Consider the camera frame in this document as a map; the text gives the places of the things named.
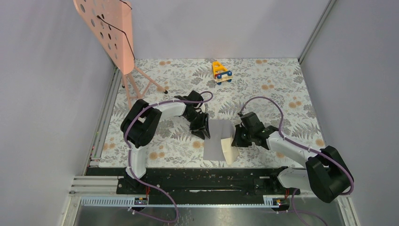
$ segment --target white wall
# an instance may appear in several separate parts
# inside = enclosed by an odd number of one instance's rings
[[[328,0],[131,0],[137,58],[299,57]]]
[[[0,21],[0,225],[53,226],[113,66],[72,0],[3,1]]]
[[[339,0],[303,63],[327,144],[355,179],[362,226],[399,225],[399,1]]]

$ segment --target table surface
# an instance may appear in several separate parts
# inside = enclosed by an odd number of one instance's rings
[[[213,79],[212,62],[215,59],[136,60],[136,65],[169,91],[166,95],[151,85],[144,96],[149,103],[186,96],[192,90],[209,90],[214,99],[205,104],[210,119],[227,119],[239,124],[237,112],[251,97],[265,96],[276,101],[285,114],[284,133],[315,148],[324,146],[316,114],[303,80],[300,65],[295,58],[282,59],[218,59],[233,72],[232,82],[217,85]],[[138,87],[147,85],[136,71]],[[251,101],[246,112],[255,112],[265,126],[278,126],[280,114],[273,104],[264,99]],[[107,131],[100,167],[126,167],[128,147],[123,140],[120,125],[128,113],[125,89],[119,86],[117,99]],[[147,167],[172,168],[264,168],[300,167],[281,153],[252,145],[239,148],[239,156],[232,165],[225,161],[203,160],[204,141],[193,136],[189,123],[182,117],[160,121],[156,134],[147,148]]]

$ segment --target purple cable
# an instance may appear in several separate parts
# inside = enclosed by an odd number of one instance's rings
[[[251,100],[253,100],[253,99],[258,99],[258,98],[266,99],[266,100],[272,102],[272,103],[277,107],[277,109],[280,111],[280,114],[281,114],[281,120],[280,120],[280,123],[279,123],[279,134],[280,134],[280,136],[281,136],[284,140],[286,140],[286,141],[292,143],[293,145],[295,145],[295,146],[297,146],[297,147],[300,147],[300,148],[302,148],[302,149],[305,149],[305,150],[309,150],[309,151],[311,151],[311,152],[313,152],[313,153],[319,154],[319,155],[323,156],[325,159],[327,159],[327,160],[329,160],[330,162],[332,162],[334,165],[336,165],[336,166],[337,166],[340,170],[342,170],[342,172],[348,177],[349,182],[350,182],[350,184],[351,184],[351,188],[349,189],[349,191],[348,191],[348,192],[345,192],[345,193],[342,193],[341,195],[351,194],[351,193],[353,192],[353,189],[354,189],[353,179],[352,179],[351,175],[349,174],[349,172],[348,172],[343,166],[341,166],[341,165],[340,165],[339,163],[337,163],[334,159],[328,157],[327,155],[323,154],[322,152],[317,151],[317,150],[315,150],[315,149],[313,149],[313,148],[308,148],[308,147],[306,147],[305,145],[302,145],[302,144],[300,144],[300,143],[297,143],[297,142],[295,142],[295,141],[293,141],[293,140],[287,138],[287,137],[283,134],[283,119],[284,119],[284,114],[283,114],[283,111],[282,111],[282,109],[280,108],[280,106],[279,106],[276,102],[274,102],[272,99],[267,98],[267,97],[253,97],[253,98],[249,99],[247,102],[245,102],[245,104],[244,104],[244,106],[241,108],[241,111],[240,111],[240,112],[242,112],[242,111],[244,110],[244,108],[247,106],[247,104],[248,104]]]
[[[292,197],[291,197],[291,204],[292,204],[292,208],[294,209],[294,210],[292,210],[292,212],[294,212],[294,213],[296,214],[296,216],[302,221],[302,223],[304,223],[304,224],[307,225],[307,226],[310,226],[310,225],[299,215],[300,212],[304,212],[304,211],[302,211],[302,210],[296,210],[296,208],[295,208],[294,196],[295,196],[295,193],[296,193],[297,191],[298,191],[298,188],[296,188],[296,189],[294,190],[294,192],[292,193]],[[312,216],[315,216],[315,217],[319,218],[321,221],[323,221],[323,223],[324,223],[326,226],[328,226],[327,222],[326,222],[323,218],[321,218],[319,215],[317,215],[317,214],[315,214],[315,213],[312,213],[312,212],[306,212],[306,214],[310,214],[310,215],[312,215]]]
[[[169,103],[173,103],[173,102],[176,102],[176,103],[201,104],[201,103],[206,103],[206,102],[210,101],[210,100],[213,98],[213,93],[212,93],[212,92],[210,92],[210,91],[204,91],[204,92],[200,93],[200,95],[202,95],[202,94],[204,94],[204,93],[209,93],[209,94],[211,95],[211,97],[210,97],[208,100],[204,100],[204,101],[167,100],[167,101],[159,102],[159,103],[157,103],[157,104],[149,105],[149,106],[147,106],[146,108],[144,108],[144,109],[132,120],[132,122],[131,122],[130,125],[128,126],[128,129],[127,129],[126,132],[125,132],[124,139],[125,139],[126,144],[127,144],[128,147],[129,147],[129,152],[128,152],[128,166],[130,167],[130,168],[129,168],[130,173],[133,175],[133,177],[135,178],[135,180],[137,180],[137,181],[140,182],[141,184],[143,184],[143,185],[145,185],[145,186],[148,186],[148,187],[152,187],[152,188],[154,188],[154,189],[157,189],[157,190],[159,190],[160,192],[162,192],[164,195],[166,195],[166,196],[172,201],[172,203],[173,203],[173,205],[174,205],[174,208],[175,208],[175,210],[176,210],[176,218],[175,218],[174,220],[164,220],[164,219],[160,219],[160,218],[157,218],[157,217],[154,217],[154,216],[152,216],[152,215],[149,215],[149,214],[146,214],[146,213],[142,213],[142,212],[139,212],[139,211],[134,211],[134,210],[133,210],[133,213],[138,213],[138,214],[140,214],[140,215],[143,215],[143,216],[146,216],[146,217],[149,217],[149,218],[152,218],[152,219],[155,219],[155,220],[164,222],[164,223],[174,223],[174,222],[176,222],[176,221],[179,219],[179,210],[178,210],[178,208],[177,208],[177,205],[176,205],[175,200],[173,200],[173,198],[172,198],[167,192],[165,192],[163,189],[161,189],[161,188],[159,188],[159,187],[156,187],[156,186],[154,186],[154,185],[150,185],[150,184],[148,184],[148,183],[146,183],[146,182],[140,180],[140,179],[134,174],[134,172],[133,172],[133,170],[132,170],[132,166],[131,166],[131,162],[130,162],[131,156],[132,156],[132,154],[131,154],[131,153],[132,153],[132,146],[131,146],[130,143],[128,142],[128,134],[129,134],[129,131],[132,129],[133,124],[137,121],[137,119],[138,119],[145,111],[147,111],[147,110],[148,110],[149,108],[151,108],[151,107],[155,107],[155,106],[158,106],[158,105],[169,104]]]

